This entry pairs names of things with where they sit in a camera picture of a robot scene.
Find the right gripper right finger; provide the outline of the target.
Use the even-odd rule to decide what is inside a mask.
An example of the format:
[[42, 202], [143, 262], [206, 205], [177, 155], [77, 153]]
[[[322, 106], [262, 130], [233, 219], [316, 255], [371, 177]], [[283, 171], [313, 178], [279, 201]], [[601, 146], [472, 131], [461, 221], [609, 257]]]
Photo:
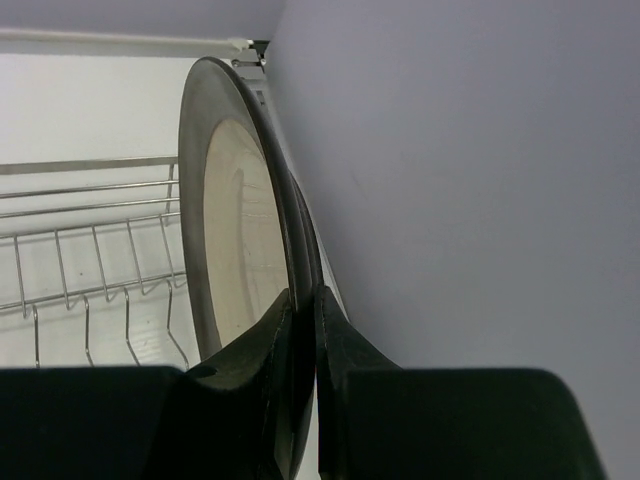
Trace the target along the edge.
[[324, 479], [602, 479], [578, 403], [549, 371], [406, 369], [315, 301]]

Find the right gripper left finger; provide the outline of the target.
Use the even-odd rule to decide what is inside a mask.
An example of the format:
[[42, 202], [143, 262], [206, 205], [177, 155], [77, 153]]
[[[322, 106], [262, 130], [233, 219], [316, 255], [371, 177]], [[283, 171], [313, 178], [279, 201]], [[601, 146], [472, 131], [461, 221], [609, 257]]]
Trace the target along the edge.
[[5, 479], [253, 479], [272, 456], [270, 402], [286, 373], [282, 292], [197, 366], [5, 369]]

